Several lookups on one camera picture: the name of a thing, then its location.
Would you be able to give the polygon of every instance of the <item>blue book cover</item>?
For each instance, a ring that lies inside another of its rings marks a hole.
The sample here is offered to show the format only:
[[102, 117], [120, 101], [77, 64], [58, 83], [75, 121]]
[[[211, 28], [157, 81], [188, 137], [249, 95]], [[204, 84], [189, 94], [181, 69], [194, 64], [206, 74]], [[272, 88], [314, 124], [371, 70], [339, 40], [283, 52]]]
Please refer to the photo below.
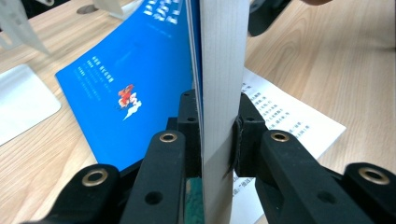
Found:
[[97, 161], [119, 170], [140, 161], [191, 89], [186, 4], [143, 1], [56, 77]]

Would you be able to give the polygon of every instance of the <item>white document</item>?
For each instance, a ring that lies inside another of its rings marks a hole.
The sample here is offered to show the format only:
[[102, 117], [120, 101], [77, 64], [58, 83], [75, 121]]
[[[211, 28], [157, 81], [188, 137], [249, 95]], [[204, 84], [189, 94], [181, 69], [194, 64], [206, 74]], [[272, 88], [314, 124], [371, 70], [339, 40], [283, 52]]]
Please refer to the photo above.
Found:
[[28, 65], [0, 74], [0, 146], [60, 108], [61, 103]]
[[[346, 129], [247, 69], [242, 92], [262, 114], [269, 130], [292, 133], [316, 159]], [[234, 175], [231, 223], [254, 223], [262, 214], [254, 178], [238, 178]]]

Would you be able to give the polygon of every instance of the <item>brass insert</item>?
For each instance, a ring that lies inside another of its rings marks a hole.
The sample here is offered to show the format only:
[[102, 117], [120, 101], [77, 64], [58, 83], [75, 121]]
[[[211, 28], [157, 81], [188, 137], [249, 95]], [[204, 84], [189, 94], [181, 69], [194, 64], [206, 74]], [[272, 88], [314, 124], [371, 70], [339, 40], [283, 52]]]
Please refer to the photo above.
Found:
[[174, 133], [164, 133], [160, 136], [160, 140], [165, 143], [175, 142], [177, 140], [177, 135]]
[[[90, 177], [92, 175], [99, 175], [98, 178], [95, 178], [94, 180], [90, 180]], [[93, 187], [93, 186], [98, 186], [105, 182], [105, 180], [108, 177], [108, 173], [105, 169], [94, 169], [89, 171], [84, 177], [82, 178], [82, 185], [85, 187]]]
[[389, 178], [386, 175], [370, 167], [361, 167], [359, 169], [359, 174], [364, 179], [377, 185], [387, 185], [390, 182]]
[[284, 133], [271, 133], [271, 138], [277, 142], [287, 142], [289, 141], [289, 136]]

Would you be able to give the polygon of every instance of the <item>light wood surface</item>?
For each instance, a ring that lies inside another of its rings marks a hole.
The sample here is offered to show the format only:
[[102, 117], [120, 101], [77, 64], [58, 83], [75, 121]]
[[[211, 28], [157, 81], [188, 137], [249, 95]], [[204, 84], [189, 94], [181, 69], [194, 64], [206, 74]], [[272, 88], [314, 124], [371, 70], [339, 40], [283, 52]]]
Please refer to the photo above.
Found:
[[[70, 178], [95, 163], [54, 77], [120, 24], [103, 11], [76, 13], [91, 2], [72, 0], [31, 19], [51, 55], [0, 49], [0, 73], [27, 63], [63, 104], [0, 146], [0, 223], [42, 218]], [[321, 164], [342, 173], [368, 161], [396, 173], [395, 1], [293, 1], [268, 32], [247, 40], [246, 67], [346, 126]]]

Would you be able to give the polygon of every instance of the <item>book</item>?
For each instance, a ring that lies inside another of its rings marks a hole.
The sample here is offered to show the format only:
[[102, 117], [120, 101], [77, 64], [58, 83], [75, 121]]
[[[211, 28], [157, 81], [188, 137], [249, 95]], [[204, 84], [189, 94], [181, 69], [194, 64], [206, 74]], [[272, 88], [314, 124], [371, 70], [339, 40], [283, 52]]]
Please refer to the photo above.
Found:
[[205, 223], [229, 223], [230, 155], [248, 37], [249, 1], [200, 0]]
[[100, 163], [144, 158], [192, 87], [184, 1], [146, 0], [110, 35], [56, 74]]

